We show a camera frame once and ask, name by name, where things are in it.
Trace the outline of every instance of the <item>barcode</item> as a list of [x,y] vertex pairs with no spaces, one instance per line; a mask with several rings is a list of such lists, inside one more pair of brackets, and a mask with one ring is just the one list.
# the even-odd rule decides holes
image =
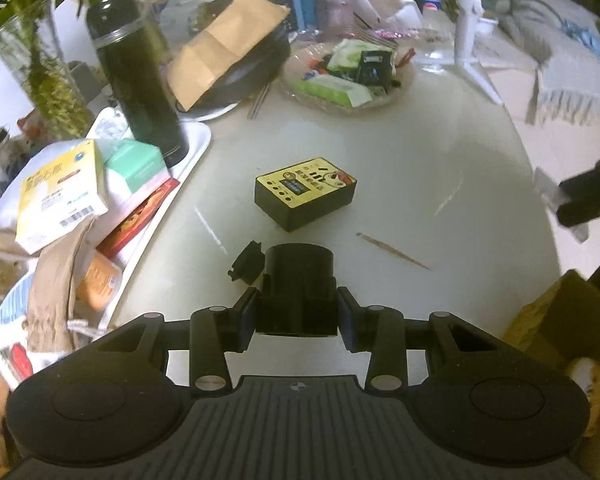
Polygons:
[[74,222],[77,222],[80,218],[90,215],[91,213],[93,213],[93,207],[91,207],[91,206],[85,207],[83,210],[78,211],[76,214],[69,216],[69,218],[65,218],[64,220],[61,220],[60,225],[62,227],[67,227],[68,225],[70,225]]

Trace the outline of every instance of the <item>brown paper bag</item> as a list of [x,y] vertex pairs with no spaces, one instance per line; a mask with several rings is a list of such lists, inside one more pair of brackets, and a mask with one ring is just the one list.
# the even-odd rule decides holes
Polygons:
[[77,339],[66,322],[74,318],[75,257],[94,219],[82,220],[73,231],[40,253],[27,303],[27,350],[72,352]]
[[267,0],[232,1],[171,63],[167,80],[180,105],[189,110],[288,13]]

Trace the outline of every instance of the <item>black thermos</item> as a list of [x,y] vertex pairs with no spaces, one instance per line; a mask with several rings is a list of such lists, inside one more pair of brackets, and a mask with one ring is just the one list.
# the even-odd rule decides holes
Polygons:
[[160,148],[167,167],[189,151],[164,91],[158,55],[135,0],[101,0],[87,11],[87,28],[113,95],[136,140]]

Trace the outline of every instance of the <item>white table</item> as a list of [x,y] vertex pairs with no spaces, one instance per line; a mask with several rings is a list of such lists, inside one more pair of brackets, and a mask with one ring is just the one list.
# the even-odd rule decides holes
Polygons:
[[[274,86],[256,120],[248,107],[213,121],[212,145],[147,247],[113,318],[148,311],[188,319],[231,306],[244,291],[227,270],[250,240],[324,245],[339,285],[360,304],[426,319],[448,310],[502,335],[519,309],[559,275],[552,233],[531,184],[531,166],[503,107],[451,73],[418,71],[395,104],[341,118],[305,108]],[[253,202],[256,176],[323,156],[358,179],[351,205],[288,234]],[[356,236],[362,232],[423,262],[421,269]],[[255,335],[227,355],[242,374],[357,374],[368,354],[339,338]],[[426,373],[418,362],[411,380]],[[187,384],[185,352],[168,375]]]

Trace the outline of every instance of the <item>tissue box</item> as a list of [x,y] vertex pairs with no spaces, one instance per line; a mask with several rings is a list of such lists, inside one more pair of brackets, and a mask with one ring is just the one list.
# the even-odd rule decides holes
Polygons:
[[102,160],[95,142],[87,140],[23,180],[16,242],[33,254],[84,218],[106,212]]
[[137,140],[123,139],[107,154],[107,205],[109,210],[99,217],[87,234],[93,246],[100,244],[126,217],[171,175],[160,149]]

